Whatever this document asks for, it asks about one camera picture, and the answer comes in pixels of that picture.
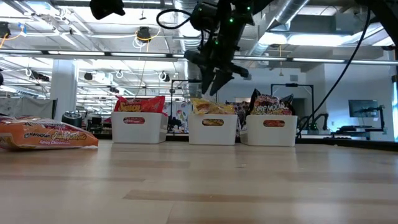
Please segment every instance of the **white plastic basket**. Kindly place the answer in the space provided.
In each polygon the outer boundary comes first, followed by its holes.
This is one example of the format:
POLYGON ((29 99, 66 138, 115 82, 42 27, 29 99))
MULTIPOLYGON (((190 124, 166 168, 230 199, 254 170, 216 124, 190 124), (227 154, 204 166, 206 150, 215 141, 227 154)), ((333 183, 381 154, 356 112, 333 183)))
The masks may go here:
POLYGON ((237 115, 190 114, 188 116, 189 144, 227 145, 235 144, 237 115), (205 119, 220 119, 222 126, 205 126, 205 119))
POLYGON ((113 142, 150 144, 164 142, 168 121, 168 117, 160 113, 112 112, 113 142))
POLYGON ((249 115, 248 129, 241 131, 241 142, 250 146, 295 145, 297 116, 249 115))

